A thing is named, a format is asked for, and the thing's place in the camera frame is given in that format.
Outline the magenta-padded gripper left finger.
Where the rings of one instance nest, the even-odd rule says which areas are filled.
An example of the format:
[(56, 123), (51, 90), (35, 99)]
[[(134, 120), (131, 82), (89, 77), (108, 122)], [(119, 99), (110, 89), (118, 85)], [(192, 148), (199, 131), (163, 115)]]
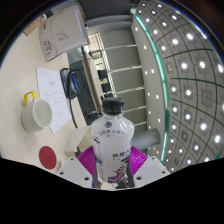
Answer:
[(56, 175), (84, 188), (96, 188), (98, 174), (93, 147), (90, 146), (78, 157), (69, 157)]

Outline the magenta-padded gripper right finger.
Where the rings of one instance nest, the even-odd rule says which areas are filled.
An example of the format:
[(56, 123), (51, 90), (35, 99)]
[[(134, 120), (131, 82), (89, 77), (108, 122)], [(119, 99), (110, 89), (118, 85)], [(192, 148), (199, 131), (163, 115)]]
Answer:
[(169, 174), (157, 157), (147, 156), (136, 147), (131, 147), (127, 169), (129, 188), (143, 187)]

